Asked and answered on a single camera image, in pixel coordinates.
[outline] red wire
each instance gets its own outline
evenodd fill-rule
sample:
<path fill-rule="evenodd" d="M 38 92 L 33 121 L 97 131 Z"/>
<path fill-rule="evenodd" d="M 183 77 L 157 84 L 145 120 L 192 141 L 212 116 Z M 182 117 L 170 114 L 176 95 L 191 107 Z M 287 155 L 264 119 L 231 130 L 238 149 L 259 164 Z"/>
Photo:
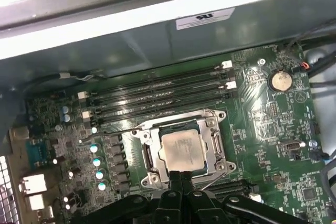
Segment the red wire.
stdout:
<path fill-rule="evenodd" d="M 304 69 L 306 69 L 306 70 L 310 69 L 310 66 L 309 66 L 309 64 L 308 64 L 308 63 L 306 63 L 306 62 L 303 62 L 303 63 L 301 63 L 301 66 L 303 66 L 303 67 L 304 67 Z"/>

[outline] black cable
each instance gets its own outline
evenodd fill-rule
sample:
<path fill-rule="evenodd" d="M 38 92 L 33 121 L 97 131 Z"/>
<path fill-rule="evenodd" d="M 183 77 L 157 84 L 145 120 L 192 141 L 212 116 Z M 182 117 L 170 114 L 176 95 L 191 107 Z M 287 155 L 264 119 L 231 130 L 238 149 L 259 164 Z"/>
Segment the black cable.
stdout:
<path fill-rule="evenodd" d="M 311 88 L 325 88 L 325 87 L 332 87 L 332 86 L 336 86 L 336 80 L 310 83 Z"/>
<path fill-rule="evenodd" d="M 59 74 L 59 73 L 50 74 L 48 76 L 43 76 L 43 77 L 37 78 L 37 79 L 27 83 L 25 85 L 25 87 L 22 88 L 22 93 L 26 94 L 27 92 L 29 92 L 35 86 L 38 86 L 38 85 L 40 85 L 42 83 L 45 83 L 47 81 L 57 80 L 57 79 L 60 79 L 60 78 L 61 78 L 61 74 Z"/>
<path fill-rule="evenodd" d="M 336 175 L 329 178 L 329 186 L 333 187 L 336 184 Z"/>
<path fill-rule="evenodd" d="M 321 170 L 321 183 L 322 183 L 323 190 L 329 196 L 333 205 L 336 206 L 336 196 L 332 192 L 330 184 L 329 184 L 329 180 L 328 180 L 328 172 L 334 168 L 336 168 L 336 159 L 333 159 L 332 161 L 327 163 L 326 166 Z"/>
<path fill-rule="evenodd" d="M 336 34 L 330 33 L 324 36 L 319 36 L 316 38 L 305 39 L 300 42 L 302 50 L 307 51 L 310 49 L 334 44 L 336 42 Z"/>
<path fill-rule="evenodd" d="M 308 71 L 308 77 L 312 78 L 326 69 L 332 67 L 336 63 L 336 51 L 319 59 Z"/>
<path fill-rule="evenodd" d="M 321 30 L 321 29 L 323 29 L 323 28 L 329 27 L 329 26 L 334 25 L 334 24 L 336 24 L 336 18 L 333 18 L 333 19 L 331 19 L 331 20 L 328 20 L 328 21 L 326 21 L 326 22 L 323 22 L 323 23 L 321 23 L 320 25 L 318 25 L 318 26 L 314 26 L 313 28 L 311 28 L 311 29 L 309 29 L 309 30 L 307 30 L 307 31 L 305 31 L 305 32 L 303 32 L 303 33 L 301 33 L 300 35 L 298 35 L 297 37 L 295 37 L 294 39 L 292 39 L 292 40 L 288 43 L 288 45 L 287 45 L 286 48 L 285 48 L 285 51 L 286 51 L 286 52 L 289 52 L 289 51 L 290 51 L 290 48 L 291 48 L 294 44 L 298 43 L 299 41 L 303 40 L 304 38 L 307 38 L 308 36 L 310 36 L 310 35 L 313 34 L 314 32 L 316 32 L 316 31 L 318 31 L 318 30 Z"/>

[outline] ul logo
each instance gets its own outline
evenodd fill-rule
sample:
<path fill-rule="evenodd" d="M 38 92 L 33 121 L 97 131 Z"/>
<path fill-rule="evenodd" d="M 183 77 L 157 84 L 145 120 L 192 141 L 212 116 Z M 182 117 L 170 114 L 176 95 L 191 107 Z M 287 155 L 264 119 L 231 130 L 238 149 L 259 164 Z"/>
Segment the ul logo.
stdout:
<path fill-rule="evenodd" d="M 207 19 L 207 18 L 212 18 L 214 15 L 212 13 L 208 13 L 208 14 L 204 14 L 204 15 L 199 15 L 196 18 L 198 20 L 203 20 L 203 19 Z"/>

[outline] capacitor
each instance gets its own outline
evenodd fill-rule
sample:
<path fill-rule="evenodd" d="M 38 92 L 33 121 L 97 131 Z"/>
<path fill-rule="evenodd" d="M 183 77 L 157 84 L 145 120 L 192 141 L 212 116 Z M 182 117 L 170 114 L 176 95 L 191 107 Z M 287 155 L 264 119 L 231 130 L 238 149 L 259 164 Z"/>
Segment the capacitor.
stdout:
<path fill-rule="evenodd" d="M 98 184 L 98 189 L 99 189 L 100 191 L 105 191 L 105 189 L 106 189 L 106 183 L 105 183 L 105 182 L 100 182 L 100 183 Z"/>
<path fill-rule="evenodd" d="M 68 123 L 72 120 L 72 117 L 69 114 L 63 115 L 63 121 Z"/>
<path fill-rule="evenodd" d="M 61 110 L 63 114 L 68 114 L 69 112 L 71 112 L 71 108 L 69 108 L 68 106 L 63 106 Z"/>
<path fill-rule="evenodd" d="M 92 153 L 96 153 L 98 151 L 98 149 L 100 148 L 100 144 L 99 143 L 95 143 L 95 144 L 92 144 L 90 146 L 90 152 Z"/>
<path fill-rule="evenodd" d="M 81 171 L 81 170 L 80 170 L 79 167 L 71 168 L 71 169 L 68 171 L 69 178 L 73 178 L 75 175 L 79 174 L 80 171 Z"/>
<path fill-rule="evenodd" d="M 106 173 L 105 169 L 99 169 L 99 170 L 96 172 L 96 178 L 97 178 L 97 179 L 103 179 L 105 173 Z"/>
<path fill-rule="evenodd" d="M 96 127 L 92 127 L 91 132 L 92 132 L 93 134 L 96 134 L 97 131 L 98 131 L 98 129 L 97 129 Z"/>
<path fill-rule="evenodd" d="M 100 164 L 101 164 L 101 162 L 102 162 L 102 157 L 96 157 L 94 160 L 93 160 L 93 165 L 95 166 L 95 167 L 98 167 L 98 166 L 100 166 Z"/>
<path fill-rule="evenodd" d="M 60 164 L 62 162 L 64 162 L 66 160 L 66 158 L 64 156 L 59 156 L 59 157 L 56 157 L 52 160 L 52 163 L 54 165 L 57 165 L 57 164 Z"/>
<path fill-rule="evenodd" d="M 65 208 L 67 210 L 70 210 L 71 207 L 73 207 L 75 204 L 76 204 L 76 200 L 75 200 L 75 198 L 73 198 L 66 203 Z"/>
<path fill-rule="evenodd" d="M 55 131 L 61 131 L 61 130 L 63 130 L 62 125 L 57 124 L 57 125 L 55 126 Z"/>
<path fill-rule="evenodd" d="M 71 193 L 69 193 L 67 196 L 65 196 L 65 197 L 63 198 L 63 201 L 66 203 L 66 202 L 68 202 L 68 201 L 74 199 L 74 197 L 75 197 L 75 193 L 74 193 L 74 192 L 71 192 Z"/>

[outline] green circuit board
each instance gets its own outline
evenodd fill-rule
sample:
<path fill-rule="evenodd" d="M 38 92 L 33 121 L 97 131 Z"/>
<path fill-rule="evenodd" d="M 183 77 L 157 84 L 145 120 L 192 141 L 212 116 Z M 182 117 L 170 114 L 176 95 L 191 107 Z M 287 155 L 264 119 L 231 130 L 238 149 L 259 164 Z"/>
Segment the green circuit board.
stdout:
<path fill-rule="evenodd" d="M 79 209 L 68 211 L 61 205 L 55 210 L 61 213 L 59 222 L 68 222 L 78 213 L 87 215 L 129 194 L 150 197 L 153 191 L 141 186 L 147 175 L 143 146 L 130 132 L 85 143 L 80 140 L 96 130 L 122 131 L 154 118 L 213 109 L 226 112 L 219 124 L 224 152 L 237 166 L 218 184 L 246 179 L 258 185 L 264 204 L 295 216 L 304 213 L 312 223 L 330 223 L 329 199 L 319 178 L 324 163 L 308 156 L 321 146 L 309 80 L 305 73 L 290 72 L 295 64 L 281 46 L 178 63 L 27 100 L 32 138 L 43 140 L 47 159 L 66 158 L 60 166 L 60 194 L 85 190 L 86 203 Z M 298 58 L 303 55 L 299 46 L 293 53 Z M 270 88 L 270 76 L 283 70 L 290 75 L 290 83 L 281 77 L 278 81 L 280 89 L 288 86 L 286 91 Z M 228 88 L 228 82 L 235 84 Z M 300 147 L 288 151 L 284 143 L 293 140 Z M 94 154 L 90 151 L 93 143 L 99 143 Z M 93 166 L 94 158 L 100 159 L 99 167 Z M 50 165 L 47 159 L 44 155 L 43 161 L 33 161 L 31 168 Z M 69 179 L 67 171 L 73 166 L 80 167 L 80 173 Z M 103 180 L 95 177 L 98 170 L 106 173 Z M 97 188 L 102 181 L 105 190 Z"/>

